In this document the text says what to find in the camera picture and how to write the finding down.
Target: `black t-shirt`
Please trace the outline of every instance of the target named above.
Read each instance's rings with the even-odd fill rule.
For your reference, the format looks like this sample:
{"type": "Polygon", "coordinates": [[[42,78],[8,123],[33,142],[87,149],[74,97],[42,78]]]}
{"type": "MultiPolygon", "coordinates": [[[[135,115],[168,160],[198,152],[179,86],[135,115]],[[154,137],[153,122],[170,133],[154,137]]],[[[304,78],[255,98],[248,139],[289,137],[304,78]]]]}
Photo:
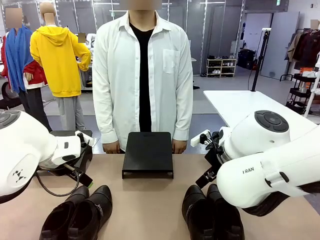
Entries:
{"type": "Polygon", "coordinates": [[[140,112],[139,125],[140,132],[151,132],[151,110],[149,96],[149,67],[148,67],[148,43],[153,33],[141,31],[130,23],[136,38],[140,44],[140,112]]]}

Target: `black boot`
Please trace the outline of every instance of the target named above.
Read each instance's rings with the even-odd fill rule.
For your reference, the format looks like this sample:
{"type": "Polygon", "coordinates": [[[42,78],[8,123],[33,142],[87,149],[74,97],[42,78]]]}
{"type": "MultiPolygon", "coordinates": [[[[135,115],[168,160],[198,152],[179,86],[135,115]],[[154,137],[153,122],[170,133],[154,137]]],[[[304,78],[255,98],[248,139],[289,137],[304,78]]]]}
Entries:
{"type": "Polygon", "coordinates": [[[68,228],[68,239],[96,240],[111,213],[111,191],[108,186],[102,185],[76,208],[68,228]]]}
{"type": "Polygon", "coordinates": [[[216,184],[209,186],[206,197],[213,206],[217,239],[244,240],[244,226],[240,213],[235,206],[224,200],[216,184]]]}
{"type": "Polygon", "coordinates": [[[89,189],[81,186],[57,206],[46,218],[39,240],[67,240],[70,220],[80,202],[89,197],[89,189]]]}
{"type": "Polygon", "coordinates": [[[214,239],[213,207],[197,185],[192,185],[185,193],[182,215],[188,226],[191,240],[214,239]]]}

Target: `hand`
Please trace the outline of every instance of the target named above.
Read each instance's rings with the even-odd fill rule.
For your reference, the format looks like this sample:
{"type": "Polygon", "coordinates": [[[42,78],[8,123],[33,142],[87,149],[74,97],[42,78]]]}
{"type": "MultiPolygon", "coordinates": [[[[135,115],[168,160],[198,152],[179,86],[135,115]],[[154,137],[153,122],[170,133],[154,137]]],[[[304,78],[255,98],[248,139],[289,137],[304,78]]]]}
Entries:
{"type": "Polygon", "coordinates": [[[25,72],[24,76],[28,82],[30,82],[32,79],[34,79],[34,75],[32,73],[25,72]]]}
{"type": "Polygon", "coordinates": [[[182,154],[187,149],[187,141],[178,141],[172,139],[172,153],[182,154]]]}
{"type": "Polygon", "coordinates": [[[102,147],[103,147],[103,151],[107,154],[119,154],[120,153],[119,141],[102,144],[102,147]]]}

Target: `red cardigan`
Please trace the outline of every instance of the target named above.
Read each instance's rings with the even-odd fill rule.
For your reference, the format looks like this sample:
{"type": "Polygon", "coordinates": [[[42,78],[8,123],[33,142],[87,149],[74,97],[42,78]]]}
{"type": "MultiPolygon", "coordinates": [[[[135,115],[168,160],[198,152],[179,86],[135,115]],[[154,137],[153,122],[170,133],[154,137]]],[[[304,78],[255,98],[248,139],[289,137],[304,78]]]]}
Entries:
{"type": "MultiPolygon", "coordinates": [[[[3,77],[8,78],[9,77],[8,76],[8,66],[7,66],[6,51],[5,51],[6,36],[4,36],[2,39],[3,39],[3,44],[1,47],[1,60],[4,65],[4,69],[1,73],[1,75],[3,77]]],[[[44,84],[48,84],[44,69],[35,60],[33,60],[27,66],[25,66],[23,72],[33,74],[33,79],[28,82],[29,85],[40,84],[42,82],[44,82],[44,84]]]]}

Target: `black shoe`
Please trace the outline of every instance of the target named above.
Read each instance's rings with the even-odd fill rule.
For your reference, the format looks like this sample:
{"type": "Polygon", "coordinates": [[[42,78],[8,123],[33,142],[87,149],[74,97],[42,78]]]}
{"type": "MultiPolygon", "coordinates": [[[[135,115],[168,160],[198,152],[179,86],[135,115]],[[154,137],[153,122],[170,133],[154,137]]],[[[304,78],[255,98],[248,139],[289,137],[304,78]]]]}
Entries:
{"type": "Polygon", "coordinates": [[[68,239],[96,240],[111,213],[111,191],[108,186],[102,185],[76,208],[68,228],[68,239]]]}
{"type": "Polygon", "coordinates": [[[197,185],[185,193],[182,215],[188,226],[191,240],[214,239],[214,212],[212,205],[197,185]]]}
{"type": "Polygon", "coordinates": [[[71,218],[80,202],[89,197],[89,189],[81,186],[63,203],[57,206],[46,218],[40,234],[40,240],[66,240],[71,218]]]}
{"type": "Polygon", "coordinates": [[[244,226],[238,209],[221,196],[218,186],[211,184],[206,195],[214,208],[215,229],[218,240],[244,240],[244,226]]]}

